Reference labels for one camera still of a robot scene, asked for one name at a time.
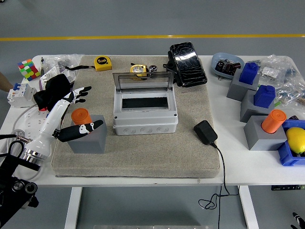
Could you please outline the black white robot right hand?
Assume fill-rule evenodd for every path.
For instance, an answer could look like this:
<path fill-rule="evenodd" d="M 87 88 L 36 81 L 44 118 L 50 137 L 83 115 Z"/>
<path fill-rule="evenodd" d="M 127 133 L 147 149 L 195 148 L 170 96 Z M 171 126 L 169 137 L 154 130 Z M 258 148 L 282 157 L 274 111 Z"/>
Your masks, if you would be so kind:
<path fill-rule="evenodd" d="M 293 212 L 292 214 L 293 214 L 293 217 L 295 218 L 297 224 L 299 225 L 299 227 L 301 229 L 305 229 L 305 220 L 295 212 Z"/>

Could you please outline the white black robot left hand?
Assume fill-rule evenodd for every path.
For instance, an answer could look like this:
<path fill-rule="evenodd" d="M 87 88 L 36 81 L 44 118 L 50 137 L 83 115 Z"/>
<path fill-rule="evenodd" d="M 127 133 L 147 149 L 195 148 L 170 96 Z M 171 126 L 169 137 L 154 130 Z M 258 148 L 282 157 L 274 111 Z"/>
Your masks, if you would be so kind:
<path fill-rule="evenodd" d="M 45 160 L 51 155 L 51 143 L 54 139 L 58 139 L 61 142 L 75 140 L 90 134 L 103 124 L 102 120 L 97 120 L 89 124 L 73 125 L 60 130 L 57 129 L 68 107 L 71 104 L 85 102 L 80 97 L 86 96 L 90 89 L 90 86 L 75 89 L 55 104 L 42 125 L 39 134 L 34 140 L 25 145 L 21 155 L 23 159 L 28 161 L 31 158 Z"/>

